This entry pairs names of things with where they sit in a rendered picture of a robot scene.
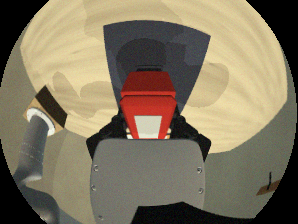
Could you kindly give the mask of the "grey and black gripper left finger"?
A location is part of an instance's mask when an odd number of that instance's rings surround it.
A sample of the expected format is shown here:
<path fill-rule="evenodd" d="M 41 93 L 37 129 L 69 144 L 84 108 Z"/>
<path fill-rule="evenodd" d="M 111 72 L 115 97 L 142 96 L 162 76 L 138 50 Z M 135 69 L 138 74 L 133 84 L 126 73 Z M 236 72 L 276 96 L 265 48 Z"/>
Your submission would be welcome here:
<path fill-rule="evenodd" d="M 111 122 L 86 140 L 91 159 L 93 160 L 94 152 L 99 141 L 106 138 L 128 138 L 126 129 L 128 129 L 128 126 L 120 106 L 118 114 L 112 117 Z"/>

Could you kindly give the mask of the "red self-inking stamp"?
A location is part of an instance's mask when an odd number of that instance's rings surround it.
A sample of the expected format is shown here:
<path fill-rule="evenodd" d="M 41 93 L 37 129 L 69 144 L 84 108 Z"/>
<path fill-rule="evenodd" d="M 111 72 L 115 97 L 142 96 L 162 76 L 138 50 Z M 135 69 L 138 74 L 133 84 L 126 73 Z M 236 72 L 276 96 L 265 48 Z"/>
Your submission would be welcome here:
<path fill-rule="evenodd" d="M 138 72 L 137 72 L 138 71 Z M 121 90 L 120 106 L 133 139 L 164 139 L 177 101 L 162 65 L 137 65 Z"/>

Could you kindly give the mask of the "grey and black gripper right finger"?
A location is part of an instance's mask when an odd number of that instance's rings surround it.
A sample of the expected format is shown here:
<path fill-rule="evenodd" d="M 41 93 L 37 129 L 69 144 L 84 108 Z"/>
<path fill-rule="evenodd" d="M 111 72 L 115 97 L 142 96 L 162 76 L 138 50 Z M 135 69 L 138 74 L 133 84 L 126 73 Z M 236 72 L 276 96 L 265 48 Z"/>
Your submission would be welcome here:
<path fill-rule="evenodd" d="M 203 155 L 203 160 L 205 162 L 211 147 L 211 140 L 202 135 L 201 133 L 199 134 L 194 127 L 192 127 L 190 124 L 186 122 L 185 117 L 180 115 L 177 105 L 175 107 L 175 111 L 169 128 L 171 130 L 171 139 L 186 138 L 198 142 Z"/>

